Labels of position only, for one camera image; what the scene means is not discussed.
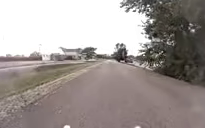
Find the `road edge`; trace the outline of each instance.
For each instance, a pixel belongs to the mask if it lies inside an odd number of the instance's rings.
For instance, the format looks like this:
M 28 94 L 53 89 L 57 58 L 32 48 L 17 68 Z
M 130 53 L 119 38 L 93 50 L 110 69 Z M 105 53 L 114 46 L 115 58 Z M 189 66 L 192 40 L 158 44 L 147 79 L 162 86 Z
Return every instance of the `road edge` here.
M 36 88 L 29 89 L 20 94 L 0 99 L 0 121 L 11 116 L 13 113 L 24 108 L 25 106 L 49 95 L 50 93 L 56 91 L 59 87 L 62 87 L 64 83 L 77 78 L 78 76 L 88 72 L 92 68 L 101 65 L 102 63 L 103 62 L 96 63 L 92 66 L 75 71 L 66 76 L 60 77 L 54 81 L 48 82 Z

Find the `gravel shoulder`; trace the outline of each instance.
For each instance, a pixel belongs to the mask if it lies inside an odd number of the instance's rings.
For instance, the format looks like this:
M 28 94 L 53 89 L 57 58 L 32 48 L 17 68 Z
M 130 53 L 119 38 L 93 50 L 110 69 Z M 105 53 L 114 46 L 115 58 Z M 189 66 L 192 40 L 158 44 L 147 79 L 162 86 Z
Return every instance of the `gravel shoulder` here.
M 63 76 L 60 76 L 60 78 L 54 81 L 34 88 L 32 87 L 30 89 L 27 89 L 26 91 L 15 93 L 8 97 L 0 98 L 0 121 L 8 121 L 8 118 L 16 111 L 21 110 L 31 103 L 34 103 L 36 100 L 42 98 L 43 96 L 46 96 L 47 94 L 55 93 L 55 91 L 60 88 L 62 84 L 76 78 L 77 76 L 87 72 L 97 65 L 98 63 L 81 65 L 78 68 L 76 67 L 75 70 L 69 71 L 68 74 L 63 74 Z

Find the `roof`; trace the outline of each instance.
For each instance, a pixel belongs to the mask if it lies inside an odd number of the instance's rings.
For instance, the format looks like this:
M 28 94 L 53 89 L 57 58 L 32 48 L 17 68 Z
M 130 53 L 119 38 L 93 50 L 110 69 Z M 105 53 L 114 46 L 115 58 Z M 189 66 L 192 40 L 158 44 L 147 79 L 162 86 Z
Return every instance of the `roof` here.
M 77 52 L 77 53 L 80 53 L 82 50 L 80 48 L 77 48 L 77 49 L 67 49 L 67 48 L 63 48 L 63 47 L 60 47 L 62 49 L 62 51 L 64 53 L 66 52 Z

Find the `leaves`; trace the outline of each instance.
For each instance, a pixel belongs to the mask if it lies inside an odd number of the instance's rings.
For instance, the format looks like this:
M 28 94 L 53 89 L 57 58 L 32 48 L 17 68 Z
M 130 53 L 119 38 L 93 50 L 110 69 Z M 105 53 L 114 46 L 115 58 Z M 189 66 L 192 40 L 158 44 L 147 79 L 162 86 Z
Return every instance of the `leaves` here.
M 95 51 L 97 50 L 97 48 L 94 47 L 86 47 L 82 50 L 82 54 L 86 55 L 86 59 L 92 59 L 93 56 L 96 54 Z
M 205 0 L 124 0 L 121 7 L 148 17 L 143 63 L 178 79 L 205 79 Z

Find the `house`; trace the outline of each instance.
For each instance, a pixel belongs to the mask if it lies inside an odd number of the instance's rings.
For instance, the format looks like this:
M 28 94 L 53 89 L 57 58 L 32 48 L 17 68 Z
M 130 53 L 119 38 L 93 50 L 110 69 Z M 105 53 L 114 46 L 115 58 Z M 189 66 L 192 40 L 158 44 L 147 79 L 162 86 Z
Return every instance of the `house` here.
M 82 49 L 78 48 L 78 49 L 67 49 L 67 48 L 62 48 L 62 51 L 64 52 L 64 55 L 66 56 L 65 59 L 68 59 L 68 60 L 79 60 L 82 58 L 82 55 L 81 55 L 81 51 Z
M 63 61 L 65 59 L 64 52 L 60 48 L 42 49 L 42 61 Z

